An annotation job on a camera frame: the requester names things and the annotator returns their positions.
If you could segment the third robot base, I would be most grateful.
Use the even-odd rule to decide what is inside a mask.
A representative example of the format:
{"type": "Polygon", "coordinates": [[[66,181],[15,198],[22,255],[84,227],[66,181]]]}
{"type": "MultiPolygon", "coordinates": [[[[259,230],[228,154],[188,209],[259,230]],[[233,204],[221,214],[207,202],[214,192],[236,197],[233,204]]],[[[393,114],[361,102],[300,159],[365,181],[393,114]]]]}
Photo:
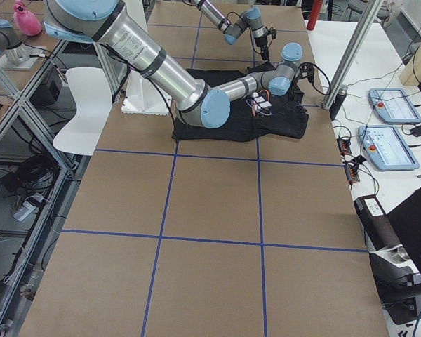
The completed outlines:
{"type": "Polygon", "coordinates": [[[0,66],[4,70],[30,70],[39,58],[23,44],[12,24],[0,18],[0,66]]]}

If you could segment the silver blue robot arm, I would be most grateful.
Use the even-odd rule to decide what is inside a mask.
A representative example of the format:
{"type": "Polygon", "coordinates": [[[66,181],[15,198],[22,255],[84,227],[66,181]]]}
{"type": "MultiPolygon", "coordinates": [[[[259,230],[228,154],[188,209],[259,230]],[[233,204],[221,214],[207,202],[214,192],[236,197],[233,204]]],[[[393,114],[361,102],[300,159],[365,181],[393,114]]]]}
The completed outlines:
{"type": "Polygon", "coordinates": [[[258,7],[252,7],[242,14],[228,12],[223,15],[210,1],[185,1],[185,3],[200,10],[222,32],[224,40],[230,45],[234,45],[248,30],[253,51],[260,55],[262,60],[270,60],[269,37],[275,40],[276,30],[264,26],[258,7]]]}
{"type": "Polygon", "coordinates": [[[124,1],[47,1],[46,32],[67,41],[99,43],[151,79],[176,101],[178,119],[190,126],[219,128],[230,116],[233,100],[267,89],[272,95],[289,92],[299,73],[302,47],[288,43],[274,70],[254,72],[210,87],[195,79],[132,19],[124,1]]]}

